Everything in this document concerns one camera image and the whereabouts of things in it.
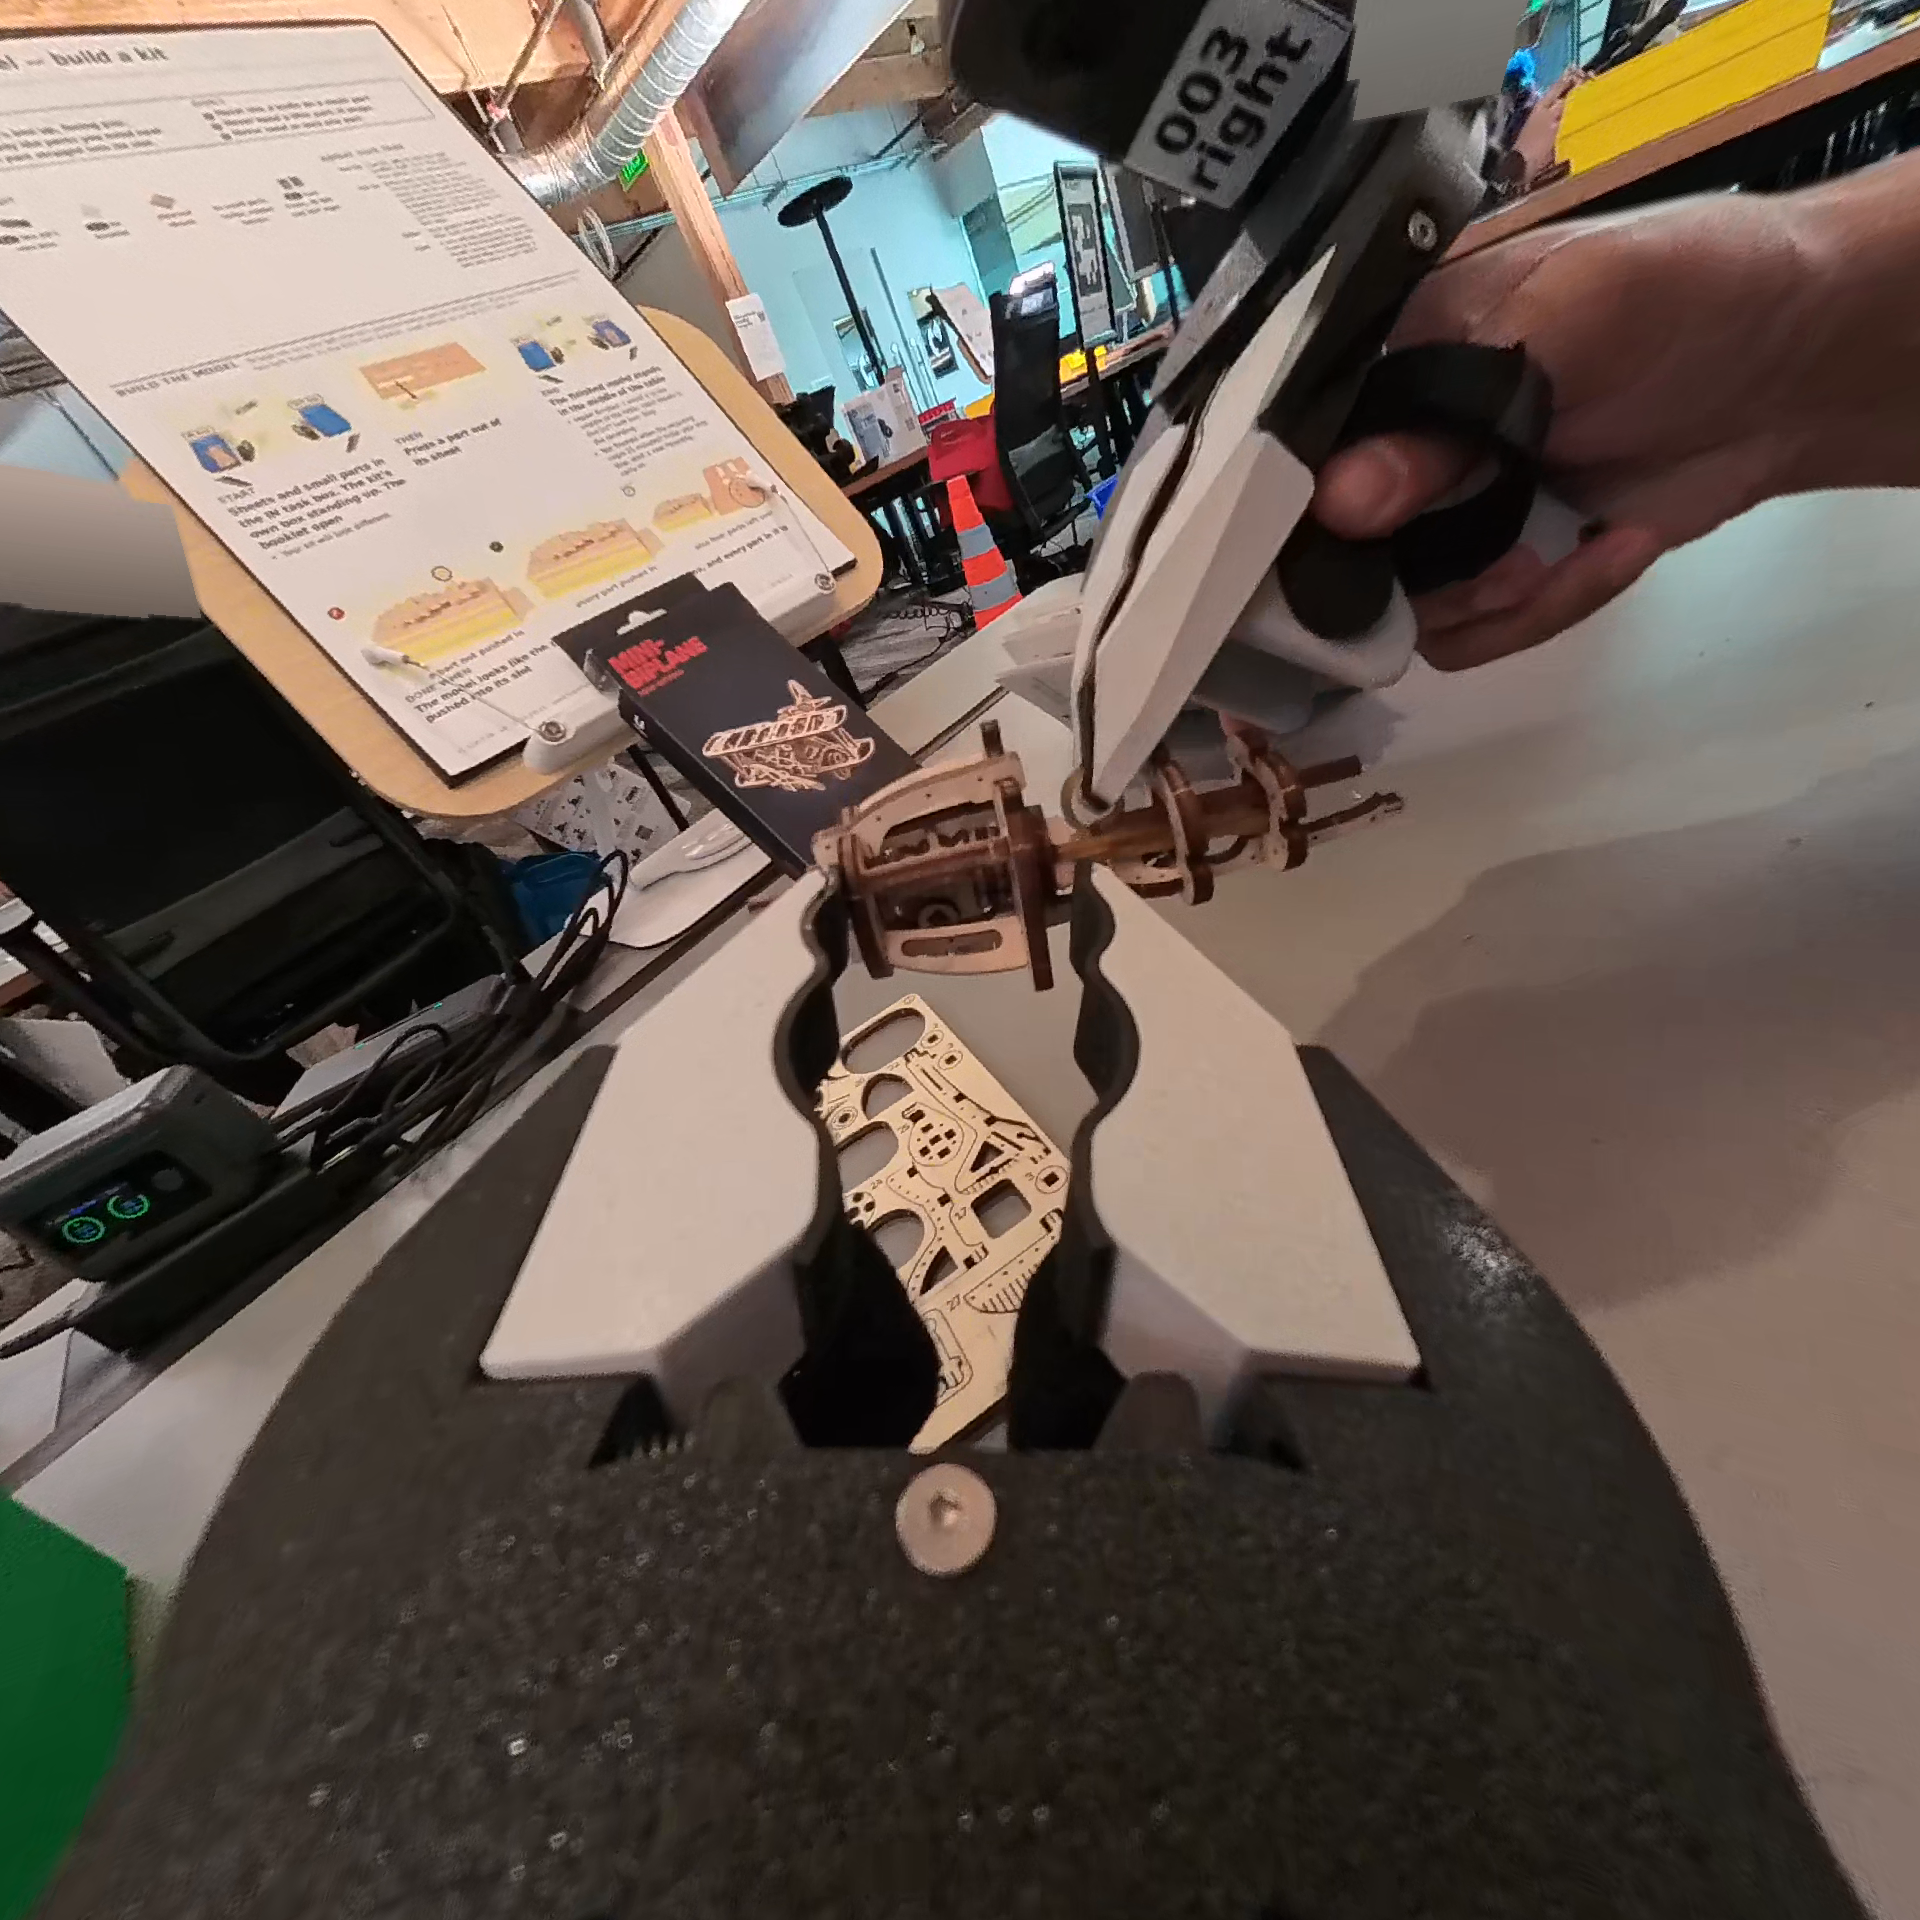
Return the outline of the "orange traffic cone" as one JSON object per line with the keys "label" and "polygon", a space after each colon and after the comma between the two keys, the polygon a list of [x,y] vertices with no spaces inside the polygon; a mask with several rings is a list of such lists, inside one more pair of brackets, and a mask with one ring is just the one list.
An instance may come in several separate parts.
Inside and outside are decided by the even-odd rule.
{"label": "orange traffic cone", "polygon": [[970,481],[958,473],[948,477],[945,486],[950,509],[950,528],[968,581],[974,632],[980,634],[994,625],[994,620],[1012,613],[1025,596],[1011,562],[997,547],[993,528],[974,499]]}

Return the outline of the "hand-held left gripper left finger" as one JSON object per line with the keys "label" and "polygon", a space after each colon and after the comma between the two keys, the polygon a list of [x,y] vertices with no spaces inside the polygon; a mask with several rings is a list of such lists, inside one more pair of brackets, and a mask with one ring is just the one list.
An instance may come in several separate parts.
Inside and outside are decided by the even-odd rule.
{"label": "hand-held left gripper left finger", "polygon": [[796,881],[613,1048],[480,1355],[494,1382],[648,1380],[690,1428],[765,1386],[817,1449],[910,1449],[940,1358],[849,1216],[819,1093],[849,920]]}

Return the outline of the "wooden gear model assembly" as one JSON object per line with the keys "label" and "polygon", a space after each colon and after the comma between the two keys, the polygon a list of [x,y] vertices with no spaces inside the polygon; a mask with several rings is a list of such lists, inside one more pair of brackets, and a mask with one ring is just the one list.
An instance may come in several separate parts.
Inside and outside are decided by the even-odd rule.
{"label": "wooden gear model assembly", "polygon": [[1230,779],[1195,785],[1155,749],[1139,805],[1075,803],[1045,813],[1025,765],[984,725],[970,760],[908,774],[817,833],[813,864],[843,905],[867,971],[1032,973],[1051,986],[1049,932],[1085,872],[1142,898],[1208,904],[1221,873],[1290,873],[1309,850],[1403,810],[1374,793],[1314,813],[1312,793],[1361,779],[1356,757],[1308,768],[1262,734],[1228,741]]}

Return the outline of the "black cardboard box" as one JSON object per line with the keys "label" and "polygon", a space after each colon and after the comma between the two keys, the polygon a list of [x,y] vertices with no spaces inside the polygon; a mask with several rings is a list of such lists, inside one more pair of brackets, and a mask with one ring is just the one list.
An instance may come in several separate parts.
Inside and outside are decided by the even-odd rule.
{"label": "black cardboard box", "polygon": [[589,613],[555,645],[786,873],[916,760],[732,584],[683,576]]}

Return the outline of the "green plastic bin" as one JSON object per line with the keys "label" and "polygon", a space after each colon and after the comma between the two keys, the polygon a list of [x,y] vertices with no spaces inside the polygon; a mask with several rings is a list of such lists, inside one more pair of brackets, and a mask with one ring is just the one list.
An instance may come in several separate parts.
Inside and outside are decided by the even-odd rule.
{"label": "green plastic bin", "polygon": [[124,1734],[128,1574],[2,1494],[2,1916],[30,1916]]}

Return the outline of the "black office chair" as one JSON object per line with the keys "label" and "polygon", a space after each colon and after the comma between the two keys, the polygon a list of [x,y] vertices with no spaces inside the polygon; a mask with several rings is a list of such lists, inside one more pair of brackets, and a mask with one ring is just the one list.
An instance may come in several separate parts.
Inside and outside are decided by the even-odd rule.
{"label": "black office chair", "polygon": [[989,514],[1014,584],[1032,593],[1085,562],[1077,545],[1066,561],[1048,547],[1066,538],[1089,505],[1089,468],[1066,413],[1061,382],[1061,292],[1051,272],[1014,278],[989,302],[994,353],[993,433],[1008,507]]}

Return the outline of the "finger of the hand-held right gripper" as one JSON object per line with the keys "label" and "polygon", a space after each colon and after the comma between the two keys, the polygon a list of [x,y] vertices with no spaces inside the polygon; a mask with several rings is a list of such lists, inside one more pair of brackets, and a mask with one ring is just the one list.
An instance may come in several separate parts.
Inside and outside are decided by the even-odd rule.
{"label": "finger of the hand-held right gripper", "polygon": [[1208,643],[1208,662],[1306,514],[1312,491],[1308,467],[1262,427],[1262,413],[1312,336],[1314,305],[1317,268],[1309,268],[1214,378],[1189,418],[1208,429],[1205,462],[1194,468],[1197,499],[1185,525],[1189,557],[1208,565],[1189,626],[1194,641]]}
{"label": "finger of the hand-held right gripper", "polygon": [[1068,678],[1080,819],[1117,806],[1209,668],[1209,645],[1189,635],[1208,565],[1189,557],[1185,531],[1205,437],[1153,413],[1096,541]]}

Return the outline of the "black floor lamp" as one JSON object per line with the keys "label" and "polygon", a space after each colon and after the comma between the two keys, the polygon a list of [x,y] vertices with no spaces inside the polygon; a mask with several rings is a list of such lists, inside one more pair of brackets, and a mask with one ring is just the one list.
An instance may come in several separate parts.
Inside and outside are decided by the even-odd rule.
{"label": "black floor lamp", "polygon": [[864,394],[875,390],[883,386],[889,369],[886,357],[875,339],[873,325],[869,322],[867,307],[852,285],[849,264],[843,261],[842,250],[836,248],[832,233],[832,212],[846,204],[852,189],[850,176],[829,176],[819,182],[805,185],[802,189],[786,197],[786,201],[776,210],[776,217],[781,228],[798,232],[802,226],[817,228],[824,241],[824,251],[832,266],[832,276],[836,289],[843,297],[843,307],[849,310],[849,322],[858,339],[858,360],[854,382]]}

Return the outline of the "person's right hand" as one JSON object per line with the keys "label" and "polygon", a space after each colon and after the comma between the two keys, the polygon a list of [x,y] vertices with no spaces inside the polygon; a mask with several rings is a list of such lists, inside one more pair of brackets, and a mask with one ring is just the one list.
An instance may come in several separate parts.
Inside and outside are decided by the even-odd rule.
{"label": "person's right hand", "polygon": [[1562,561],[1513,549],[1416,596],[1432,668],[1568,634],[1766,496],[1806,268],[1782,200],[1728,194],[1529,232],[1428,276],[1387,346],[1522,348],[1553,385],[1545,486],[1588,528]]}

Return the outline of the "yellow plastic bin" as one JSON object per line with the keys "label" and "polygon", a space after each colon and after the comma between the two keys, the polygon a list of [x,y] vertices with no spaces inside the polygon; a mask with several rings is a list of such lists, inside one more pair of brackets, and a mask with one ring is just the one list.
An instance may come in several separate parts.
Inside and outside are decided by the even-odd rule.
{"label": "yellow plastic bin", "polygon": [[1812,74],[1832,14],[1832,2],[1740,2],[1680,14],[1670,38],[1593,68],[1573,86],[1553,161],[1581,176]]}

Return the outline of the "power station with green display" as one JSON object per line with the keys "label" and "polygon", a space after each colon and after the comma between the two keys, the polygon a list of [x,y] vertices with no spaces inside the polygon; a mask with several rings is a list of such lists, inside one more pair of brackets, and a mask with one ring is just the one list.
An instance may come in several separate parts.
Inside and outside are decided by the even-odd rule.
{"label": "power station with green display", "polygon": [[62,1273],[120,1283],[264,1190],[285,1142],[200,1068],[173,1066],[24,1142],[2,1227]]}

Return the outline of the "laser-cut wooden parts sheet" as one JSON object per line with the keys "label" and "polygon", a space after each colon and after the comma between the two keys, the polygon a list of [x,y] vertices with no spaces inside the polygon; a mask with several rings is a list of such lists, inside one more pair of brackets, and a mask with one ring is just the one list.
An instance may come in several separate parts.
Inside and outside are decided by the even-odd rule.
{"label": "laser-cut wooden parts sheet", "polygon": [[922,996],[854,1024],[819,1093],[843,1212],[873,1236],[940,1363],[912,1449],[1001,1413],[1028,1283],[1054,1251],[1068,1155]]}

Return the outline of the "white stand base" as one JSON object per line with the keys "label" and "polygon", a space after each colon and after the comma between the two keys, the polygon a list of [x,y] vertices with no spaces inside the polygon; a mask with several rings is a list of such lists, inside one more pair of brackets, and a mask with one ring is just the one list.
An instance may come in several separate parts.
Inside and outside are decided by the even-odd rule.
{"label": "white stand base", "polygon": [[634,868],[609,940],[635,952],[670,947],[740,891],[778,875],[764,848],[724,813],[708,812]]}

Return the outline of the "white instruction sign board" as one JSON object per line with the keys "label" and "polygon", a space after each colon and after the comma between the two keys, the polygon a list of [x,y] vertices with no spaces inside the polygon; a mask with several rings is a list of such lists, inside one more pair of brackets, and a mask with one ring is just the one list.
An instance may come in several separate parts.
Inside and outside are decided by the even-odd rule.
{"label": "white instruction sign board", "polygon": [[4,33],[2,302],[446,785],[555,777],[561,638],[737,586],[794,643],[875,541],[697,329],[662,333],[372,22]]}

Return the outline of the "silver air duct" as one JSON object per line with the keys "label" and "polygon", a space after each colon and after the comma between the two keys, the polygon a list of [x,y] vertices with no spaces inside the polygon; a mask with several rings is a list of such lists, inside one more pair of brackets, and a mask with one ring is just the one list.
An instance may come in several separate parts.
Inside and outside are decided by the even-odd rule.
{"label": "silver air duct", "polygon": [[654,96],[605,96],[592,102],[576,128],[537,149],[508,155],[504,165],[536,201],[557,208],[618,185],[621,170],[640,155],[648,138],[674,116],[677,107]]}

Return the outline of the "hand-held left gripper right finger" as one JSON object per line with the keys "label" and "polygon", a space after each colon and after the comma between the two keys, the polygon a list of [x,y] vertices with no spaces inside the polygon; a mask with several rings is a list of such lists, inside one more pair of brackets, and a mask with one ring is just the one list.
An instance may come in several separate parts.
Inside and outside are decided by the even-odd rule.
{"label": "hand-held left gripper right finger", "polygon": [[1093,1104],[1028,1283],[1011,1449],[1091,1449],[1140,1376],[1224,1442],[1256,1382],[1411,1386],[1422,1355],[1281,1019],[1105,868],[1073,889]]}

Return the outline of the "black metal stand frame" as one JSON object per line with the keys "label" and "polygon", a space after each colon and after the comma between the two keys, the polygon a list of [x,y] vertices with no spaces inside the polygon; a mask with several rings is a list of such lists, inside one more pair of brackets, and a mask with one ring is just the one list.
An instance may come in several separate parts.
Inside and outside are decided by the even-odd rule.
{"label": "black metal stand frame", "polygon": [[293,1045],[382,1029],[521,954],[488,850],[430,841],[186,618],[2,613],[4,947],[121,1072],[258,1104]]}

